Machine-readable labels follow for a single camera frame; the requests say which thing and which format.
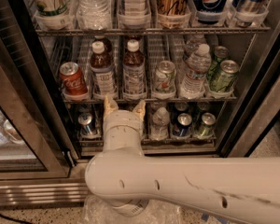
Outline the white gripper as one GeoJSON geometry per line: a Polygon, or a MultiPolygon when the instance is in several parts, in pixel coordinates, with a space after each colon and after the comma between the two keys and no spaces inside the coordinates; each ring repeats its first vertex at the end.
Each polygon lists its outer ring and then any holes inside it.
{"type": "Polygon", "coordinates": [[[144,117],[146,114],[146,102],[141,100],[133,109],[133,112],[128,110],[118,110],[118,104],[111,95],[106,95],[104,100],[104,133],[107,133],[111,128],[118,126],[130,127],[143,134],[144,117]]]}

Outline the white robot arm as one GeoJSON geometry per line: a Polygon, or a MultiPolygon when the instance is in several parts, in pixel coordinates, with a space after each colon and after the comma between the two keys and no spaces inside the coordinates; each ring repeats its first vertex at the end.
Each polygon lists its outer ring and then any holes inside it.
{"type": "Polygon", "coordinates": [[[146,102],[122,110],[104,100],[104,147],[87,164],[90,191],[126,216],[162,200],[243,224],[280,224],[280,157],[147,157],[146,102]]]}

